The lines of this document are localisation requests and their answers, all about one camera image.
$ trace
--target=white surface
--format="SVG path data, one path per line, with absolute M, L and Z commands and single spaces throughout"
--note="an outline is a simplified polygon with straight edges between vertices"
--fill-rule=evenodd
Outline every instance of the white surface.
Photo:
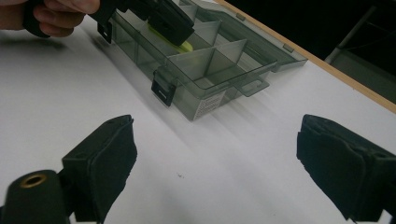
M 396 115 L 310 62 L 268 80 L 190 122 L 90 18 L 64 39 L 0 31 L 0 201 L 19 176 L 60 171 L 100 124 L 131 114 L 137 162 L 106 223 L 346 223 L 295 156 L 302 117 L 396 153 Z

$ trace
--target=black clip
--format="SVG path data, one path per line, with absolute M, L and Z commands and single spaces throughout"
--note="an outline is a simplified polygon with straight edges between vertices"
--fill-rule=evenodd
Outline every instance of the black clip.
M 111 22 L 108 21 L 106 27 L 98 22 L 98 32 L 107 43 L 111 44 L 111 36 L 113 35 L 113 25 Z
M 175 96 L 176 86 L 163 80 L 163 78 L 158 76 L 158 71 L 154 71 L 151 90 L 165 105 L 170 106 Z

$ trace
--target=black object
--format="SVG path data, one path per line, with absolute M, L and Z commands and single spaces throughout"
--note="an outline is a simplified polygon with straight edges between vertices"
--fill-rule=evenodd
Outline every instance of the black object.
M 29 0 L 26 4 L 23 27 L 33 35 L 49 37 L 41 32 L 39 22 L 33 16 L 33 9 L 44 0 Z M 111 42 L 111 15 L 118 9 L 130 9 L 141 20 L 148 20 L 156 31 L 174 45 L 180 46 L 193 32 L 194 22 L 172 0 L 101 0 L 97 12 L 90 16 L 98 22 L 98 31 Z
M 396 215 L 396 157 L 336 122 L 305 115 L 297 158 L 345 219 Z
M 131 116 L 108 120 L 64 158 L 59 174 L 43 170 L 24 175 L 8 188 L 1 224 L 104 223 L 134 166 Z
M 159 70 L 154 71 L 151 90 L 165 105 L 170 106 L 175 96 L 176 86 L 158 76 L 159 73 Z

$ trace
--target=yellow object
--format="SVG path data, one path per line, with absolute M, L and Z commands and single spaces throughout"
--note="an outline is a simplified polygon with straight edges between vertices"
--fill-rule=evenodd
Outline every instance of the yellow object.
M 177 50 L 179 53 L 187 53 L 187 52 L 192 52 L 194 51 L 194 48 L 192 47 L 192 45 L 188 42 L 188 41 L 184 41 L 183 44 L 181 44 L 180 46 L 176 46 L 174 44 L 172 44 L 171 42 L 169 42 L 169 40 L 167 40 L 163 35 L 161 35 L 160 33 L 158 33 L 158 31 L 156 31 L 154 28 L 152 28 L 150 25 L 148 26 L 148 29 L 154 33 L 155 35 L 157 35 L 158 37 L 160 37 L 162 40 L 164 40 L 166 43 L 168 43 L 171 47 L 173 47 L 175 50 Z

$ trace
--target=transparent plastic box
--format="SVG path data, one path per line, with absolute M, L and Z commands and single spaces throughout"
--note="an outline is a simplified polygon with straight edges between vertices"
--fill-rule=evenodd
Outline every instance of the transparent plastic box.
M 225 7 L 177 1 L 194 21 L 186 48 L 173 46 L 132 12 L 116 12 L 112 39 L 152 80 L 166 105 L 195 120 L 232 99 L 269 86 L 270 72 L 302 66 L 306 58 Z

